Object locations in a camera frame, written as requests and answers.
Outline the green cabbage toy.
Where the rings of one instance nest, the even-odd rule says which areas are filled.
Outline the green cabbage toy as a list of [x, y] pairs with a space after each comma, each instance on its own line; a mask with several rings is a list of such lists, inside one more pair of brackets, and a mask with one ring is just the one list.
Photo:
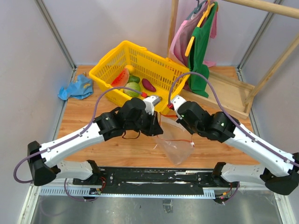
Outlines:
[[125, 85], [125, 87], [129, 89], [124, 89], [124, 93], [130, 97], [136, 98], [139, 97], [141, 94], [140, 85], [136, 82], [129, 82]]

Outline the clear zip top bag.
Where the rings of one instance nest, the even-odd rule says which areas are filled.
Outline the clear zip top bag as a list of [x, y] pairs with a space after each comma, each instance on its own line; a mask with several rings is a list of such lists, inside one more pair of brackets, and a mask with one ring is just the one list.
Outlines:
[[192, 135], [175, 121], [175, 115], [158, 116], [163, 134], [155, 137], [156, 145], [163, 150], [168, 159], [174, 164], [183, 163], [194, 151], [195, 144]]

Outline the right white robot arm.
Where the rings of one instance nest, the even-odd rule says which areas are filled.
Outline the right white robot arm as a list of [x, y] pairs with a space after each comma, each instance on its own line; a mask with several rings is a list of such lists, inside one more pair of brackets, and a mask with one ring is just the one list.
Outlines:
[[256, 183], [280, 195], [289, 195], [298, 187], [298, 153], [290, 154], [274, 147], [224, 112], [211, 115], [196, 102], [186, 101], [182, 97], [172, 103], [178, 116], [177, 122], [190, 134], [237, 148], [259, 162], [258, 165], [218, 162], [211, 176], [214, 185]]

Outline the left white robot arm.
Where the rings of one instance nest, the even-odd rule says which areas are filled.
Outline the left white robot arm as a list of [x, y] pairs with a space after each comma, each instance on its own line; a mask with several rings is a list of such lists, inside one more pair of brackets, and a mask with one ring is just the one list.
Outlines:
[[39, 144], [28, 144], [28, 161], [33, 183], [43, 186], [55, 179], [75, 178], [94, 185], [100, 180], [100, 170], [93, 160], [85, 162], [65, 161], [65, 158], [86, 147], [100, 144], [115, 137], [135, 131], [152, 137], [163, 134], [154, 107], [160, 97], [143, 100], [132, 98], [122, 107], [105, 112], [91, 124], [60, 139]]

